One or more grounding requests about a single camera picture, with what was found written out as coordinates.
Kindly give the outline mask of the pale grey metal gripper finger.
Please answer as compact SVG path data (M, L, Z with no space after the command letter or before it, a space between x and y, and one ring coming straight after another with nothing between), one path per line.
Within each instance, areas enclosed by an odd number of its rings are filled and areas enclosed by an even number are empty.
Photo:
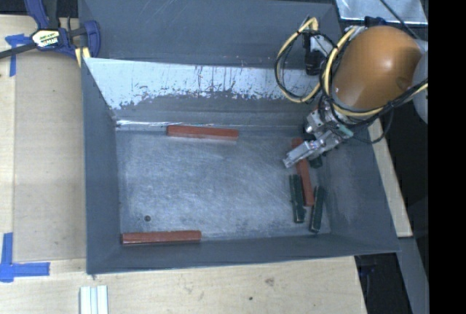
M283 163L285 167L289 168L304 160L308 161L312 168L320 168L323 165L322 154L322 147L298 146L286 154Z
M321 155L323 141L321 139L302 141L301 139L293 139L291 148L286 158L288 160L301 160L304 158L314 159Z

